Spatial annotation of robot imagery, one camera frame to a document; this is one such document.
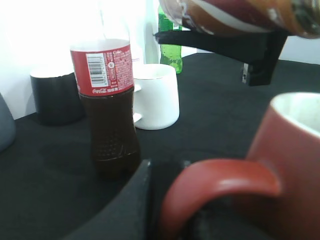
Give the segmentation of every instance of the cola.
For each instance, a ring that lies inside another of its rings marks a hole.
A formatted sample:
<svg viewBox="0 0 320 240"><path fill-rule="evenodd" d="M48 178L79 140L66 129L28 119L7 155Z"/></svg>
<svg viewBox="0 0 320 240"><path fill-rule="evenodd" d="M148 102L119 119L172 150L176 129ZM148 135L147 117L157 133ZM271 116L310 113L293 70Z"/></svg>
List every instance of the cola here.
<svg viewBox="0 0 320 240"><path fill-rule="evenodd" d="M233 37L288 31L320 38L320 0L160 0L173 22L200 33Z"/></svg>
<svg viewBox="0 0 320 240"><path fill-rule="evenodd" d="M91 158L99 174L134 172L140 146L133 121L130 42L101 39L71 47L80 99L90 122Z"/></svg>

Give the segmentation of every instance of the coca-cola logo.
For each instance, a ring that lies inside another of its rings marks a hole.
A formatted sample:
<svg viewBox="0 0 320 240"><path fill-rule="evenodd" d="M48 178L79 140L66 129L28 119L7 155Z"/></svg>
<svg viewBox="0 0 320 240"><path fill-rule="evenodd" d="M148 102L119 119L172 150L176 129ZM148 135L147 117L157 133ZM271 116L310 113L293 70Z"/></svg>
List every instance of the coca-cola logo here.
<svg viewBox="0 0 320 240"><path fill-rule="evenodd" d="M107 93L107 89L106 88L93 89L92 93L93 94L106 94Z"/></svg>

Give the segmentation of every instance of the black table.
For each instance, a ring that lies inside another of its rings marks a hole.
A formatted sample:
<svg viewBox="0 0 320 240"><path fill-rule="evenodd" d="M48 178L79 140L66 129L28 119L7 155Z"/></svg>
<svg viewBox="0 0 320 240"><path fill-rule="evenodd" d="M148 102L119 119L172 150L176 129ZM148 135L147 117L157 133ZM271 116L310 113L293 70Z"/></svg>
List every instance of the black table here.
<svg viewBox="0 0 320 240"><path fill-rule="evenodd" d="M179 120L163 130L138 129L142 157L164 170L162 163L181 160L243 158L272 97L320 92L319 65L279 61L272 85L259 87L241 83L241 66L216 54L185 57ZM14 144L0 154L0 239L60 239L94 217L127 182L96 177L87 119L48 127L32 114L16 126ZM173 177L155 184L158 201Z"/></svg>

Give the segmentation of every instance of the black mug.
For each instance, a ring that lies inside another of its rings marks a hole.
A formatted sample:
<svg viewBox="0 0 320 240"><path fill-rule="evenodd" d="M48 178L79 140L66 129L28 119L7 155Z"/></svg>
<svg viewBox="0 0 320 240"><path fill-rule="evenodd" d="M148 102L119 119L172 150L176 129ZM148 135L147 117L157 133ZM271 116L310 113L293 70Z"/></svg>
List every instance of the black mug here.
<svg viewBox="0 0 320 240"><path fill-rule="evenodd" d="M30 73L38 120L43 125L65 125L85 115L73 71L58 73L40 68Z"/></svg>

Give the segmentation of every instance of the nutrition label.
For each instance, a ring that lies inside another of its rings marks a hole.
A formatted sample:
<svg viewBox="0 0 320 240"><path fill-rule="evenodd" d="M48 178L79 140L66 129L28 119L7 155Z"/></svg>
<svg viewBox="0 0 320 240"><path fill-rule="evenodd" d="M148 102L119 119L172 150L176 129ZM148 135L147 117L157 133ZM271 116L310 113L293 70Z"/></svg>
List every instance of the nutrition label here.
<svg viewBox="0 0 320 240"><path fill-rule="evenodd" d="M71 51L80 93L114 95L134 86L130 45L99 51Z"/></svg>

